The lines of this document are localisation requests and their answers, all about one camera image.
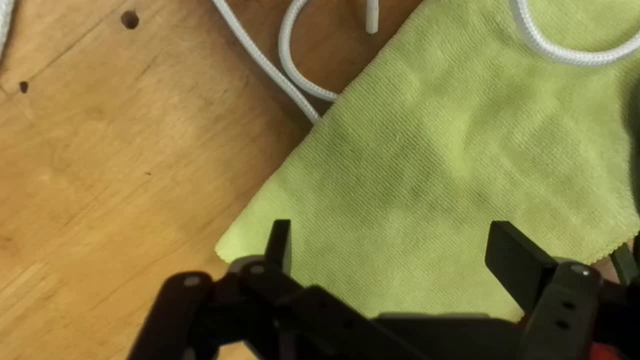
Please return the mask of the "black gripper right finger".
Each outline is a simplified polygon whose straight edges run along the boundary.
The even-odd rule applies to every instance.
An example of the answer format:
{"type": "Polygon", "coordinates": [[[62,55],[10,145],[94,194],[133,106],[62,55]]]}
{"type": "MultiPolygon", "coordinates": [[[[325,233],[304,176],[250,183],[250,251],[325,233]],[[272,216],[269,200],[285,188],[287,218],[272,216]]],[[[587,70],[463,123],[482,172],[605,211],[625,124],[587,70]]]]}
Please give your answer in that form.
{"type": "Polygon", "coordinates": [[[534,313],[558,269],[550,255],[507,221],[490,224],[484,265],[524,317],[534,313]]]}

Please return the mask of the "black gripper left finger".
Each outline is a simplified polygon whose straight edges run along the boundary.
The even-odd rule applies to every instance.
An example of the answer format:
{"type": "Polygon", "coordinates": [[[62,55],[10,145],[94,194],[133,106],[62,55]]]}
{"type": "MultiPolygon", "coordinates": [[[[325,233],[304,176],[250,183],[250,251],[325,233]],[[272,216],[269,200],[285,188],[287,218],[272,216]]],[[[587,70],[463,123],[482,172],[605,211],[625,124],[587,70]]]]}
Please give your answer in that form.
{"type": "Polygon", "coordinates": [[[283,272],[290,271],[293,255],[290,255],[290,222],[289,221],[277,221],[272,224],[269,245],[266,245],[266,259],[279,271],[283,272]]]}

